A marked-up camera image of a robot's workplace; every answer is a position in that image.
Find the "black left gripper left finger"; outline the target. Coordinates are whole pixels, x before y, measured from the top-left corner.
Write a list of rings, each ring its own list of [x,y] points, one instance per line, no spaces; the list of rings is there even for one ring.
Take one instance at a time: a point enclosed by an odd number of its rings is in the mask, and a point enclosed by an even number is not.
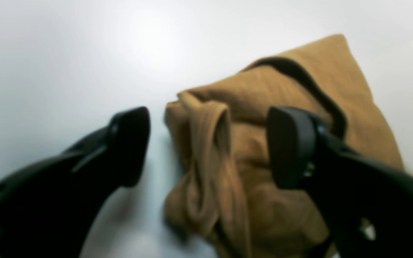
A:
[[[78,258],[97,214],[143,173],[151,130],[142,106],[64,152],[0,180],[0,258]]]

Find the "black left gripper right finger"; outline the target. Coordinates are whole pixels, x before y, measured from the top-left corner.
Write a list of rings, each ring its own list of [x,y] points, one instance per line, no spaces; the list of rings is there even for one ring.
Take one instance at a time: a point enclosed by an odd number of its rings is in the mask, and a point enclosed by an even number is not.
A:
[[[342,258],[413,258],[413,176],[359,154],[313,113],[272,106],[267,145],[279,189],[304,190]]]

